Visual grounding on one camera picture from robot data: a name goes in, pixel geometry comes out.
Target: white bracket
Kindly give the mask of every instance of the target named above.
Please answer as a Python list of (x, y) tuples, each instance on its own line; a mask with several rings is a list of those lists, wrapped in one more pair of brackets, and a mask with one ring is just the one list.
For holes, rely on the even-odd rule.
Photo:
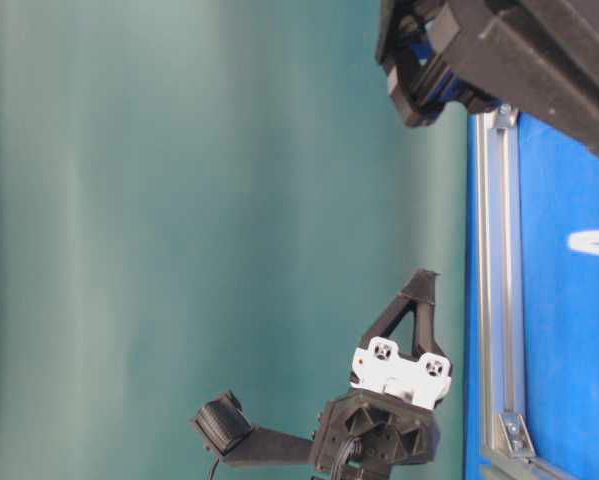
[(352, 371), (363, 388), (401, 398), (404, 402), (433, 410), (450, 390), (450, 361), (441, 355), (424, 353), (412, 361), (399, 356), (399, 345), (387, 338), (374, 337), (368, 349), (357, 348)]

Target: green backdrop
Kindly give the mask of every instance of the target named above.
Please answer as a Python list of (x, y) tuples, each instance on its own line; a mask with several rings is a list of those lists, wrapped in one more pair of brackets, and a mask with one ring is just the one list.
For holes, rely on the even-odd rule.
[(226, 388), (309, 435), (419, 266), (455, 383), (394, 478), (460, 478), (465, 114), (401, 125), (377, 10), (0, 0), (0, 480), (203, 478)]

